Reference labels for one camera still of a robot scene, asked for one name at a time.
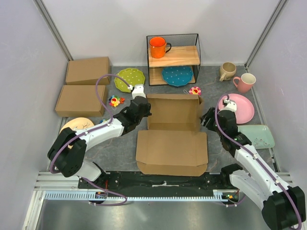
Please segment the large cardboard box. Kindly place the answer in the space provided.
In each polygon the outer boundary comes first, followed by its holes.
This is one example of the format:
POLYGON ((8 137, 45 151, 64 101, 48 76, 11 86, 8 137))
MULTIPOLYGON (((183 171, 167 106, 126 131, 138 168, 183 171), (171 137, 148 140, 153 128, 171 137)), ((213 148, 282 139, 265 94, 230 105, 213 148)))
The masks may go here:
POLYGON ((199 95, 149 94, 151 116, 137 136, 136 162, 143 174, 200 176, 208 166, 199 95))

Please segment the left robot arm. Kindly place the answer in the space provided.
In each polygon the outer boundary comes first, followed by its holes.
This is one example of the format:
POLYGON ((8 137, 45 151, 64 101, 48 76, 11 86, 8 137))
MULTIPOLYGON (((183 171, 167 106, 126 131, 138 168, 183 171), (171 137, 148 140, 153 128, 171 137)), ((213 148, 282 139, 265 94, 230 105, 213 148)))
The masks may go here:
POLYGON ((151 115, 150 109, 145 96, 136 96, 129 106, 104 123, 77 131, 63 129, 47 153, 50 172, 83 177, 94 188, 101 188, 105 184, 105 172, 94 162, 85 160, 85 153, 104 141, 133 131, 144 117, 151 115))

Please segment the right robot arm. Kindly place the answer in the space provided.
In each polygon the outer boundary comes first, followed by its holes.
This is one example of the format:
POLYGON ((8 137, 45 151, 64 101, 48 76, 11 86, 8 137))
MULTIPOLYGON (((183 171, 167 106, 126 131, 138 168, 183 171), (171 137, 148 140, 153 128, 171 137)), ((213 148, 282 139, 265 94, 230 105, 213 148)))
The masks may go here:
POLYGON ((234 108, 229 105, 222 110, 211 107, 201 122, 219 135, 223 148, 238 161, 221 169, 221 186, 242 191, 260 209, 271 230, 300 230, 306 221, 304 191, 278 176, 247 136, 238 131, 234 108))

